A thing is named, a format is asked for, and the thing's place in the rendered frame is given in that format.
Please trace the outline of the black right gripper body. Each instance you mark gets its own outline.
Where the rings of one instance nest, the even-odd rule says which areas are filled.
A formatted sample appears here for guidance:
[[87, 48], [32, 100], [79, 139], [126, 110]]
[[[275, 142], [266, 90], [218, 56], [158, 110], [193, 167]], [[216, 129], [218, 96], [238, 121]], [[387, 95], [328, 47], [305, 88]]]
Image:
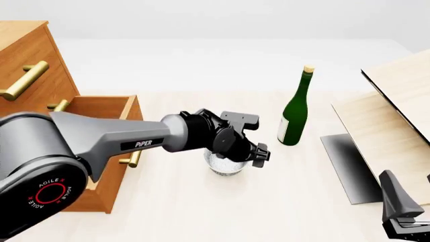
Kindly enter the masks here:
[[382, 213], [382, 226], [389, 239], [430, 239], [430, 220], [417, 221], [423, 212]]

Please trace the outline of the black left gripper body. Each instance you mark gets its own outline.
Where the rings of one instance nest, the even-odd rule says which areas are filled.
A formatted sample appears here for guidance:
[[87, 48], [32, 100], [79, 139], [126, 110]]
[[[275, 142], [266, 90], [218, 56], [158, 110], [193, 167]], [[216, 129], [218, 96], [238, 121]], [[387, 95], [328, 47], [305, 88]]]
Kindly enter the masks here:
[[254, 161], [269, 161], [270, 155], [271, 153], [268, 151], [267, 147], [257, 147]]

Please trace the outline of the open wooden drawer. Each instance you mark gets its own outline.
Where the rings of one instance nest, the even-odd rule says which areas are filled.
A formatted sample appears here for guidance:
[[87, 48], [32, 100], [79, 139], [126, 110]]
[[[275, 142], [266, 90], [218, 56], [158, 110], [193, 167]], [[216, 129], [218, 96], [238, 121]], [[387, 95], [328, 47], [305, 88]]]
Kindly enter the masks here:
[[[75, 96], [66, 112], [92, 118], [115, 118], [121, 120], [143, 120], [137, 96]], [[132, 157], [139, 155], [126, 153], [112, 157], [104, 169], [99, 181], [89, 181], [83, 194], [64, 209], [65, 212], [104, 212], [111, 213]]]

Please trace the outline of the wooden cabinet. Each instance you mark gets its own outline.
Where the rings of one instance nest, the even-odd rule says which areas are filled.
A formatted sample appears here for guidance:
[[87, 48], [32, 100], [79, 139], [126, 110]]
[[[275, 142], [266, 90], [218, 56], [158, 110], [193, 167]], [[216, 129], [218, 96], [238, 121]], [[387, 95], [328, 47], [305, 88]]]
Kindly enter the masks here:
[[139, 152], [81, 155], [64, 123], [135, 123], [136, 96], [81, 96], [46, 22], [0, 21], [0, 216], [110, 213]]

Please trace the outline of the green wine bottle with cork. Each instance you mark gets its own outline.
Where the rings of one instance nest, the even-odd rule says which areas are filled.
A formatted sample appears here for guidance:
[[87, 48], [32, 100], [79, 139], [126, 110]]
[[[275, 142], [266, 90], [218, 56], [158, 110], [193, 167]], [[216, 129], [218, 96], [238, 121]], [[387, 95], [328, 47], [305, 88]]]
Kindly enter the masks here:
[[294, 146], [301, 139], [308, 118], [307, 94], [313, 73], [313, 66], [304, 66], [298, 88], [282, 112], [277, 140], [283, 145]]

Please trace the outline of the pale wooden rack, black panels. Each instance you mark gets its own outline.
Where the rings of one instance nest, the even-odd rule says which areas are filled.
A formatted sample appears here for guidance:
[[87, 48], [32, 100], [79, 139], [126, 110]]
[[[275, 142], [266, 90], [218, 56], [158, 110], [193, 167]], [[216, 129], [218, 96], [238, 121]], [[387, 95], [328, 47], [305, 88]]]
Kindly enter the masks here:
[[373, 90], [333, 102], [346, 132], [320, 139], [349, 202], [382, 201], [379, 175], [390, 170], [430, 205], [430, 49], [361, 74]]

